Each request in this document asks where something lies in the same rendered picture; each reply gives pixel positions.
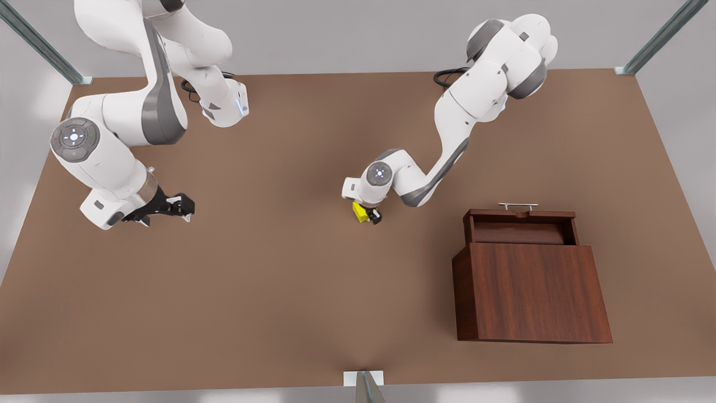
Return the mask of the dark brown wooden cabinet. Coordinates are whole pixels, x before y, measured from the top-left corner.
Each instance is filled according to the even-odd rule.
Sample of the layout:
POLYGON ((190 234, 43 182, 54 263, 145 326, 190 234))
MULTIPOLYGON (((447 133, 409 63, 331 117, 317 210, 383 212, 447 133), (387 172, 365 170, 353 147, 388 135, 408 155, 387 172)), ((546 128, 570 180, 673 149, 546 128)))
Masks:
POLYGON ((452 270, 460 341, 612 342, 590 246, 470 243, 452 270))

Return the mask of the silver frame post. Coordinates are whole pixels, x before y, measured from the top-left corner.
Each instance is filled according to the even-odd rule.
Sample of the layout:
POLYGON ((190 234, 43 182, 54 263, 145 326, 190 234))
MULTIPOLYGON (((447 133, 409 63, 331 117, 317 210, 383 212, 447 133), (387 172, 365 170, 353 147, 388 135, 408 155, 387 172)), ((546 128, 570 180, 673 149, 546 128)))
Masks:
POLYGON ((384 371, 343 372, 343 385, 355 388, 355 403, 385 403, 384 371))
POLYGON ((637 72, 641 71, 652 57, 709 2, 710 0, 686 0, 625 66, 614 67, 615 74, 617 76, 636 76, 637 72))
POLYGON ((0 20, 31 46, 39 56, 72 85, 91 85, 93 77, 82 76, 15 8, 0 0, 0 20))

